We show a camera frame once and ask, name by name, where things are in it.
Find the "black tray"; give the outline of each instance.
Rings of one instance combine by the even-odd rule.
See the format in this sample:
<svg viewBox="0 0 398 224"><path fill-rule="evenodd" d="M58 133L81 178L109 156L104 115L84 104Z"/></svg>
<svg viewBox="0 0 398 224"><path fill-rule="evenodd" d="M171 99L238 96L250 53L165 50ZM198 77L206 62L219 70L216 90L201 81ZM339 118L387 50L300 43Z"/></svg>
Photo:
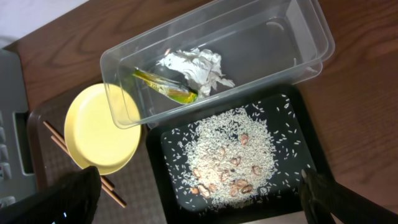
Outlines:
<svg viewBox="0 0 398 224"><path fill-rule="evenodd" d="M173 182L170 174L174 175L176 172L180 173L180 171L170 169L166 162L181 165L186 161L185 158L173 161L175 159L173 154L177 152L182 154L176 142L181 141L183 137L191 140L190 134L184 136L183 133L189 133L189 129L194 128L191 125L195 125L195 121L246 105L249 106L245 107L245 110L249 116L252 116L252 113L256 111L252 103L264 108L264 113L261 113L258 118L267 119L267 129L275 139L274 144L277 152L274 159L278 159L279 166L277 166L277 169L280 174L274 174L269 182L275 183L277 186L271 187L268 196L257 198L262 200L262 203L254 203L239 209L225 208L218 213L206 212L206 215L199 215L199 213L203 214L204 212L205 201L202 200L201 196L190 193L184 195L183 190L176 191L175 189L181 186L181 180L177 179ZM180 130L180 135L172 134L174 128ZM276 143L283 138L282 133L287 136L287 140ZM294 144L297 140L300 141L300 144ZM299 179L300 176L294 174L294 172L300 172L302 168L310 166L319 173L333 179L303 99L298 89L290 85L276 86L171 119L162 126L154 128L149 133L146 144L168 223L242 223L301 211L300 199L297 194L299 182L295 180ZM292 149L295 149L296 157L294 157ZM286 183L282 184L285 179L288 179L290 187Z"/></svg>

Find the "yellow plastic plate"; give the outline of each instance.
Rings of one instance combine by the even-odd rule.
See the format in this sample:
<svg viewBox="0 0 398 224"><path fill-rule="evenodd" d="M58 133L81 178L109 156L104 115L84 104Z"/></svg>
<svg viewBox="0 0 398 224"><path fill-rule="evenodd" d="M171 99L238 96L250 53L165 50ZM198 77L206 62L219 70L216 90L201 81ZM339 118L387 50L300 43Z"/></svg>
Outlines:
<svg viewBox="0 0 398 224"><path fill-rule="evenodd" d="M120 87L109 85L113 91ZM131 116L139 119L135 102L124 94ZM99 174L118 171L134 155L141 136L141 126L119 129L113 123L104 84L83 90L70 105L65 120L65 142L72 159L82 169L96 166Z"/></svg>

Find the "yellow-green plastic wrapper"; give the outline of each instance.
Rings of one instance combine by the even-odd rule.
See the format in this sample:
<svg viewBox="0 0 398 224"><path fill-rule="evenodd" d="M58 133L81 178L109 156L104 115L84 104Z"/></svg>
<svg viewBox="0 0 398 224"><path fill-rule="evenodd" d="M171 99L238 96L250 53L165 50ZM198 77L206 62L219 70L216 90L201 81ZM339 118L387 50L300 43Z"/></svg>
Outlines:
<svg viewBox="0 0 398 224"><path fill-rule="evenodd" d="M180 82L145 72L139 68L136 68L136 71L132 75L142 79L148 86L177 103L188 104L198 98L198 94L194 90L191 90Z"/></svg>

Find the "wooden chopstick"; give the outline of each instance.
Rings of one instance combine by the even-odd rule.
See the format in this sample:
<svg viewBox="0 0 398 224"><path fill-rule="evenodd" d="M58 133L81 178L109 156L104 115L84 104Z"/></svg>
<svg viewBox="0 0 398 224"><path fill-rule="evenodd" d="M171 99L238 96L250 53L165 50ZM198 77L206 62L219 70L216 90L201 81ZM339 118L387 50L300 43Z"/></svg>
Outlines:
<svg viewBox="0 0 398 224"><path fill-rule="evenodd" d="M51 136L51 139L68 155L70 156L68 149L66 146L64 146L62 144L62 142L56 137L56 136ZM113 192L113 186L109 185L109 183L103 178L101 177L101 188L108 193L109 196L111 196L118 204L120 204L120 206L122 206L123 208L126 208L126 204L124 202L122 202Z"/></svg>
<svg viewBox="0 0 398 224"><path fill-rule="evenodd" d="M51 136L51 139L57 143L57 145L70 157L67 147L62 144L61 140L59 140L56 136ZM101 177L101 182L110 190L113 190L114 187L104 178Z"/></svg>
<svg viewBox="0 0 398 224"><path fill-rule="evenodd" d="M64 138L58 133L57 130L55 130L55 128L53 126L51 126L51 124L49 124L47 121L43 122L44 125L51 131L51 133L56 137L55 139L53 139L53 137L51 137L53 139L53 141L55 141L55 143L57 143L61 149L68 154L68 156L70 157L68 148L67 148L67 144L64 140ZM104 177L101 177L101 182L107 186L107 188L109 188L110 190L113 190L114 187L111 183L109 183L108 180L106 180Z"/></svg>
<svg viewBox="0 0 398 224"><path fill-rule="evenodd" d="M60 135L60 133L58 133L58 131L55 130L55 128L53 128L48 122L44 121L43 124L51 131L51 133L53 135L55 135L55 137L57 137L57 139L64 145L66 146L67 144L65 143L65 140L63 139L63 137Z"/></svg>
<svg viewBox="0 0 398 224"><path fill-rule="evenodd" d="M115 194L113 191L111 191L110 189L108 189L107 187L104 186L104 184L102 184L102 189L104 189L104 191L106 193L108 193L109 196L111 196L118 204L120 204L120 206L122 206L123 208L126 208L126 204L124 202L122 202Z"/></svg>

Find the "wooden table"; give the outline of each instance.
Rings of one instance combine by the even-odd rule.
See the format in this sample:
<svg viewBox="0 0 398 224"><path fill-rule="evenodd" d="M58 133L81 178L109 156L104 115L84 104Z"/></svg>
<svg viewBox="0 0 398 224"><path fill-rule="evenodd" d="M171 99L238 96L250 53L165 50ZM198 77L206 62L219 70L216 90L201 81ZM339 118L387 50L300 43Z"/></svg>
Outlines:
<svg viewBox="0 0 398 224"><path fill-rule="evenodd" d="M30 109L101 80L108 48L209 0L90 0L7 49ZM320 0L336 51L299 84L336 180L398 213L398 1Z"/></svg>

